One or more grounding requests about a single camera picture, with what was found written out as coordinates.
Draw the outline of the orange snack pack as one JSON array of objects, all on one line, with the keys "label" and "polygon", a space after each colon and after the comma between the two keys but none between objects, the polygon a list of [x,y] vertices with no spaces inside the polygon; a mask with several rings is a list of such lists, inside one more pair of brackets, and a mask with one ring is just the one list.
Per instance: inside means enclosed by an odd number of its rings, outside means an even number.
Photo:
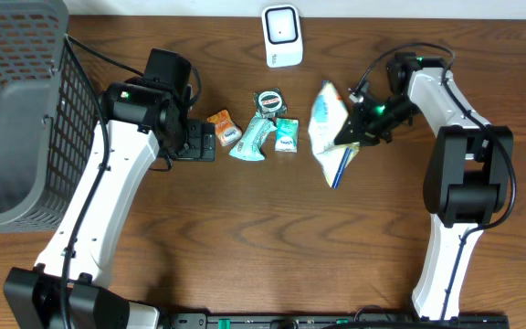
[{"label": "orange snack pack", "polygon": [[207,118],[215,126],[216,137],[222,146],[229,146],[242,137],[242,131],[232,120],[228,110],[219,111]]}]

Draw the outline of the yellow snack bag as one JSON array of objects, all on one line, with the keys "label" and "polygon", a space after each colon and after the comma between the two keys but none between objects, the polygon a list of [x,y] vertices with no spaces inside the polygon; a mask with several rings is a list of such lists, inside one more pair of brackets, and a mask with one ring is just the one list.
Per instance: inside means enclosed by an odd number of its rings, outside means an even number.
[{"label": "yellow snack bag", "polygon": [[330,188],[340,186],[346,167],[359,152],[357,143],[337,145],[335,138],[348,119],[348,111],[334,85],[325,80],[311,107],[308,134],[311,151]]}]

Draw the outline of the light green pack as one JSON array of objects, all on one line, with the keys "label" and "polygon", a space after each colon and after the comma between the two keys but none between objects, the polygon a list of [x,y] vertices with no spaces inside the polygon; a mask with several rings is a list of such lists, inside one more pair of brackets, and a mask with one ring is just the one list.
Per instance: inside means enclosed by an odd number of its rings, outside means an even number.
[{"label": "light green pack", "polygon": [[276,130],[277,128],[272,120],[254,116],[229,155],[243,161],[263,161],[265,156],[261,153],[260,148],[267,140],[268,135]]}]

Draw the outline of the small teal tissue pack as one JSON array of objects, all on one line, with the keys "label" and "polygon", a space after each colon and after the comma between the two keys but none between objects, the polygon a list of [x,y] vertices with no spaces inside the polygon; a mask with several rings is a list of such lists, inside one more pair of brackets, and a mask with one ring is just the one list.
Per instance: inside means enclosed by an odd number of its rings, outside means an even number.
[{"label": "small teal tissue pack", "polygon": [[276,127],[275,150],[277,152],[296,153],[298,151],[299,121],[277,118]]}]

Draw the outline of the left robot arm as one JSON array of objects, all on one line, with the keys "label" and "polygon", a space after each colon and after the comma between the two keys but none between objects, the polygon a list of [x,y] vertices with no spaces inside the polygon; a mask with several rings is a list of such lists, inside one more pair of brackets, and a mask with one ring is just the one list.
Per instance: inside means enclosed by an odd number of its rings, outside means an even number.
[{"label": "left robot arm", "polygon": [[114,255],[136,191],[153,162],[212,162],[215,127],[191,119],[197,69],[151,51],[143,74],[112,83],[96,106],[89,160],[68,210],[31,270],[13,268],[4,296],[22,328],[164,328],[159,307],[109,289]]}]

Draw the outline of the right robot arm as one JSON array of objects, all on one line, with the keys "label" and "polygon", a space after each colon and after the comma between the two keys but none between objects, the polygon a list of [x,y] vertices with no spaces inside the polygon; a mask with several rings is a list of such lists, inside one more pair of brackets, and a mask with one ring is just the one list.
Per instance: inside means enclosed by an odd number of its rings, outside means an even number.
[{"label": "right robot arm", "polygon": [[389,143],[393,129],[417,114],[425,117],[436,137],[423,183],[431,227],[411,299],[419,320],[451,324],[459,318],[460,291],[479,237],[502,224],[515,204],[513,133],[467,101],[454,80],[453,59],[419,56],[412,48],[402,45],[380,56],[392,92],[386,100],[376,99],[368,77],[361,77],[351,90],[352,116],[334,142]]}]

